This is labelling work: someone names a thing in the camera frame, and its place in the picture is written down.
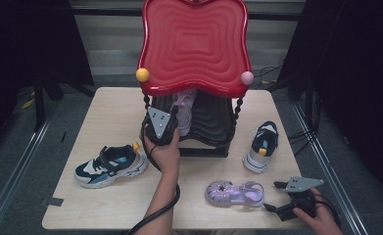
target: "black and white sneaker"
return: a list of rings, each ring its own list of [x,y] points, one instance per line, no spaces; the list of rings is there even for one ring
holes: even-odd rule
[[[276,124],[273,121],[267,121],[257,129],[253,136],[252,146],[243,157],[243,164],[246,168],[262,173],[267,169],[270,161],[270,156],[277,148],[277,133]]]
[[[99,157],[81,164],[74,171],[78,184],[85,188],[104,188],[119,177],[132,177],[142,173],[148,166],[144,153],[138,151],[137,143],[123,147],[104,147]]]

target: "pink ball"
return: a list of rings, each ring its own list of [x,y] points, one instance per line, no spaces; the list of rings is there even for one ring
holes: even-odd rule
[[[255,79],[255,77],[253,76],[253,74],[250,71],[243,72],[242,75],[240,76],[240,78],[242,79],[242,82],[245,85],[252,84],[253,80]]]

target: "human hand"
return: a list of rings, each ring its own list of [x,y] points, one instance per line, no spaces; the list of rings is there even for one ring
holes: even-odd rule
[[[317,201],[322,201],[319,191],[311,188]],[[294,214],[306,223],[317,235],[342,235],[340,228],[335,223],[331,212],[323,204],[316,204],[316,217],[312,218],[299,208],[293,208]]]
[[[173,132],[172,140],[168,145],[157,146],[145,135],[145,148],[157,165],[162,174],[179,174],[179,132],[176,129]]]

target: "orange ball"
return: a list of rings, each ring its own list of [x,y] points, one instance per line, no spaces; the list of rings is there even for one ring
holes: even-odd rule
[[[148,78],[149,78],[148,70],[141,68],[136,71],[136,79],[138,79],[138,81],[145,82],[148,80]]]

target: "human arm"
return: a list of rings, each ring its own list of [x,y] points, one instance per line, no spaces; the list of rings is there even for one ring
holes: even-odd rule
[[[179,175],[179,133],[176,129],[169,145],[157,146],[146,136],[145,147],[151,152],[152,158],[161,169],[161,179],[154,197],[145,213],[145,217],[157,212],[169,204],[175,196],[176,183]],[[145,224],[136,234],[170,234],[172,229],[173,208]]]
[[[312,188],[317,201],[322,201],[319,191]],[[316,235],[342,235],[340,228],[328,208],[323,204],[316,204],[316,217],[312,218],[299,208],[293,208],[294,214],[306,223]]]

